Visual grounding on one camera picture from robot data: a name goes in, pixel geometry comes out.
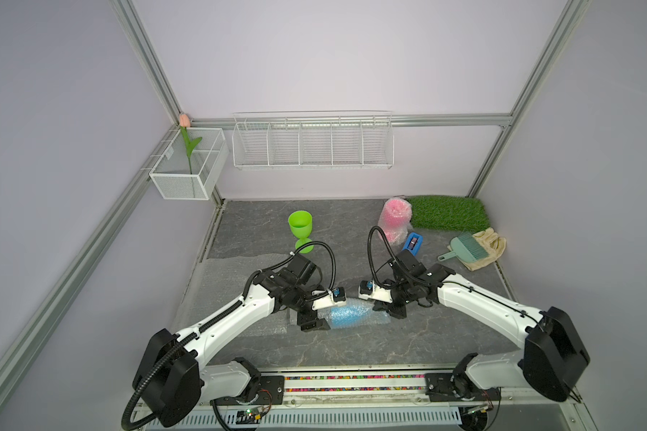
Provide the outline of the blue tape dispenser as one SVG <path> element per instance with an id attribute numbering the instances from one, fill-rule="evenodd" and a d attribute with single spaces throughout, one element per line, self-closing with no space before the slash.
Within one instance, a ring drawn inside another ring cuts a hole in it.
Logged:
<path id="1" fill-rule="evenodd" d="M 413 256 L 416 256 L 420 251 L 423 243 L 423 237 L 418 233 L 409 233 L 407 236 L 403 250 L 409 251 Z"/>

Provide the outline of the blue plastic wine glass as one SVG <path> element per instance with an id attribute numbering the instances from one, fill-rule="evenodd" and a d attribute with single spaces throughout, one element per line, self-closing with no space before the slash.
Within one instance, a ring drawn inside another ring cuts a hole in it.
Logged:
<path id="1" fill-rule="evenodd" d="M 345 306 L 332 308 L 327 320 L 333 329 L 348 329 L 365 325 L 370 314 L 370 310 L 361 306 Z"/>

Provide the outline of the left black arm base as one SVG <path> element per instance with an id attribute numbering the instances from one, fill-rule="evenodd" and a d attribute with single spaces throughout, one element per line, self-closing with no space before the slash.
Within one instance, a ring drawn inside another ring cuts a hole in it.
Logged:
<path id="1" fill-rule="evenodd" d="M 281 405 L 285 395 L 285 377 L 282 375 L 262 375 L 253 379 L 237 397 L 221 397 L 216 400 L 219 406 L 237 405 Z"/>

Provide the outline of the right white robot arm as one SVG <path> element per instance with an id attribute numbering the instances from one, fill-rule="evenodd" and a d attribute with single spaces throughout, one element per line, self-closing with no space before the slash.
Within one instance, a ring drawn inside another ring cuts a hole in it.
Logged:
<path id="1" fill-rule="evenodd" d="M 390 279 L 380 280 L 372 266 L 371 280 L 359 285 L 359 297 L 374 310 L 404 319 L 407 307 L 442 305 L 463 312 L 495 330 L 516 346 L 510 353 L 470 353 L 452 370 L 440 392 L 474 400 L 490 390 L 531 388 L 553 402 L 581 397 L 575 387 L 591 357 L 571 317 L 550 307 L 521 305 L 479 287 L 439 263 L 427 268 L 409 251 L 388 253 Z"/>

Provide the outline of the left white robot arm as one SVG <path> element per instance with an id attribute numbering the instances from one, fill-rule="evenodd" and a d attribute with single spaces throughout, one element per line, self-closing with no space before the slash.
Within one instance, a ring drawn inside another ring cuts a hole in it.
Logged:
<path id="1" fill-rule="evenodd" d="M 304 246 L 286 260 L 252 273 L 240 296 L 211 316 L 172 333 L 154 334 L 132 381 L 121 418 L 124 430 L 136 430 L 153 420 L 172 427 L 183 420 L 202 396 L 210 402 L 224 397 L 252 402 L 259 395 L 260 372 L 246 359 L 213 366 L 210 361 L 238 335 L 281 309 L 297 313 L 302 332 L 329 330 L 319 311 L 344 305 L 342 288 L 329 285 L 307 291 L 305 284 L 317 270 L 304 256 Z"/>

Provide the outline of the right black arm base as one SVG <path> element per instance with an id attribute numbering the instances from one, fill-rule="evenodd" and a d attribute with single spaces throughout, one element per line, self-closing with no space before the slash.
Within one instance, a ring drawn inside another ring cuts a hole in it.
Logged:
<path id="1" fill-rule="evenodd" d="M 465 375 L 454 376 L 451 372 L 435 372 L 424 375 L 426 394 L 431 402 L 499 402 L 501 392 L 497 388 L 479 389 Z"/>

